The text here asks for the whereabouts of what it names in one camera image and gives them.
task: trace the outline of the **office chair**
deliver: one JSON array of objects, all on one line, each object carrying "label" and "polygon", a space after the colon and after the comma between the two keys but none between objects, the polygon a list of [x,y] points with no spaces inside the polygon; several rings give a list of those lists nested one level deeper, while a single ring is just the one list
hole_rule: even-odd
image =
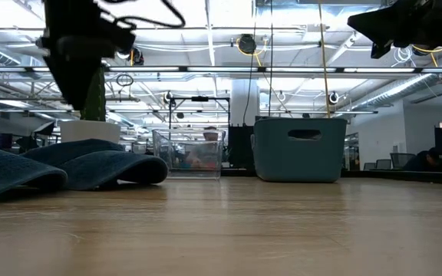
[{"label": "office chair", "polygon": [[376,169],[391,169],[390,159],[376,160]]},{"label": "office chair", "polygon": [[412,153],[390,153],[394,169],[402,169],[407,163],[415,157]]},{"label": "office chair", "polygon": [[372,170],[376,169],[376,163],[365,163],[364,170]]}]

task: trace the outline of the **bin handle cutout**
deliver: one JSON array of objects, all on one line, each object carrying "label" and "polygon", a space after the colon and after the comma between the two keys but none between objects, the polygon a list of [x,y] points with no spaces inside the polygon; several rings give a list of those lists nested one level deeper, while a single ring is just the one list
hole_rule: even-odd
[{"label": "bin handle cutout", "polygon": [[293,141],[318,141],[322,138],[320,130],[290,130],[288,137]]}]

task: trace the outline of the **wooden table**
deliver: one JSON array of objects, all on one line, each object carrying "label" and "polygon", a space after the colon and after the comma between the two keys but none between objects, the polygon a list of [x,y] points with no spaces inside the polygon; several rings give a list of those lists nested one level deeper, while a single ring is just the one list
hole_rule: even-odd
[{"label": "wooden table", "polygon": [[0,202],[0,275],[442,276],[442,185],[250,178]]}]

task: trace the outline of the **wall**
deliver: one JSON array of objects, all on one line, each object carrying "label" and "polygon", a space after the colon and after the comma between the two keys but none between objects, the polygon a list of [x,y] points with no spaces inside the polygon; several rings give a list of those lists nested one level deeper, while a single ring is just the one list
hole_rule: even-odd
[{"label": "wall", "polygon": [[442,105],[404,106],[407,151],[417,154],[434,146],[434,127],[442,123]]},{"label": "wall", "polygon": [[359,134],[359,160],[361,169],[365,163],[378,159],[390,159],[393,147],[407,152],[404,105],[402,101],[393,107],[378,108],[377,115],[357,115],[351,119],[347,134]]}]

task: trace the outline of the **blue towel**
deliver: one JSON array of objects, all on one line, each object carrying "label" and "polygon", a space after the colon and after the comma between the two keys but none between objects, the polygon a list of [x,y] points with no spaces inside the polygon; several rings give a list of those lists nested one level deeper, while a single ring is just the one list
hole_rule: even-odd
[{"label": "blue towel", "polygon": [[60,189],[67,179],[62,169],[0,150],[0,194],[22,185]]},{"label": "blue towel", "polygon": [[127,153],[116,143],[89,139],[59,143],[23,154],[68,174],[66,189],[91,190],[119,180],[156,184],[168,175],[166,163],[158,157]]},{"label": "blue towel", "polygon": [[158,157],[126,153],[103,140],[59,143],[22,155],[0,150],[0,194],[16,186],[92,190],[117,180],[156,184],[168,175]]}]

